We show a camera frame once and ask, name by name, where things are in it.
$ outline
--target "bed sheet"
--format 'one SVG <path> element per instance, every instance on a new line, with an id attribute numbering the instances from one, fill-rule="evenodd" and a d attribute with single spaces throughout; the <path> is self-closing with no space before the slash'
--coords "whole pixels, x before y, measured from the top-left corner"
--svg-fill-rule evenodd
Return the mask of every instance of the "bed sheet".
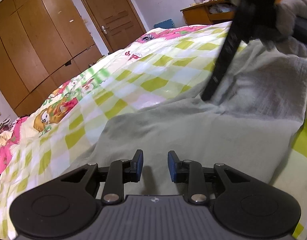
<path id="1" fill-rule="evenodd" d="M 82 96 L 61 122 L 53 123 L 49 131 L 34 130 L 36 116 L 62 100 L 66 93 L 51 96 L 24 123 L 24 136 L 20 144 L 12 148 L 13 158 L 1 174 L 0 238 L 16 236 L 8 214 L 12 201 L 24 191 L 59 176 L 77 156 L 98 141 L 108 119 L 173 98 L 205 80 L 213 69 L 229 24 L 150 31 L 94 66 L 95 72 L 106 70 L 110 76 Z M 82 87 L 91 78 L 88 76 L 77 83 Z M 294 236 L 306 239 L 307 111 L 305 123 L 292 143 L 289 159 L 280 167 L 273 185 L 300 202 L 302 216 Z"/>

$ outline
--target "silver rivet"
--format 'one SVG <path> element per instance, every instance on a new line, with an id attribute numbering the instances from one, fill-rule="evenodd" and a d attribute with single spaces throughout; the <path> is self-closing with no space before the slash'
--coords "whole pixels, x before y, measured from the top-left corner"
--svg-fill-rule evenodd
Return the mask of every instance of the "silver rivet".
<path id="1" fill-rule="evenodd" d="M 110 193 L 110 194 L 106 194 L 104 197 L 103 197 L 103 200 L 106 201 L 106 202 L 115 202 L 119 199 L 119 196 L 117 194 L 113 194 L 113 193 Z"/>
<path id="2" fill-rule="evenodd" d="M 191 196 L 191 200 L 195 202 L 204 202 L 207 197 L 204 194 L 195 194 Z"/>

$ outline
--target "gray garment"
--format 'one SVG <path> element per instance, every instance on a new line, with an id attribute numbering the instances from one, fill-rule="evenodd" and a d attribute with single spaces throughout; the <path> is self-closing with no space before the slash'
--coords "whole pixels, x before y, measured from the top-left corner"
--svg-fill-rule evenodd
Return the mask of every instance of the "gray garment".
<path id="1" fill-rule="evenodd" d="M 125 193 L 178 194 L 167 166 L 167 153 L 174 150 L 181 160 L 204 167 L 225 163 L 269 182 L 304 121 L 307 99 L 307 49 L 293 38 L 277 48 L 282 52 L 250 42 L 210 103 L 200 98 L 203 82 L 164 103 L 112 118 L 96 146 L 67 171 L 87 162 L 108 166 L 142 149 L 141 181 L 126 184 Z"/>

